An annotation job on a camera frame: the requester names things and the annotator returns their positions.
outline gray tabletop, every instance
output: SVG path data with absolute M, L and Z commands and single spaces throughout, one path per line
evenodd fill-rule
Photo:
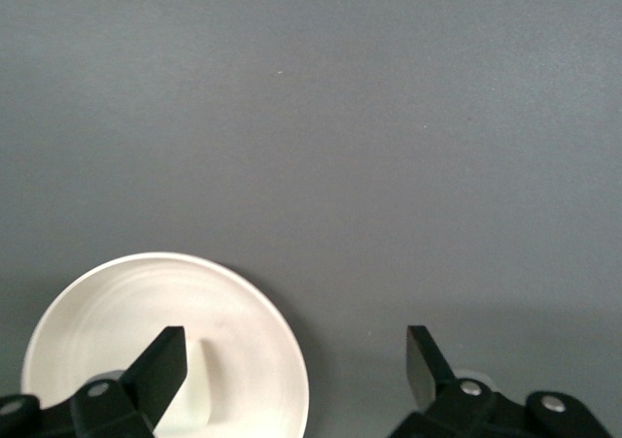
M 414 406 L 405 327 L 622 436 L 622 0 L 0 0 L 0 392 L 146 251 L 291 324 L 311 437 Z

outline gray background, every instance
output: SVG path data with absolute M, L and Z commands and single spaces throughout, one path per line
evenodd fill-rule
M 622 435 L 622 0 L 0 0 L 0 391 L 129 253 L 291 323 L 308 437 L 413 407 L 405 327 Z

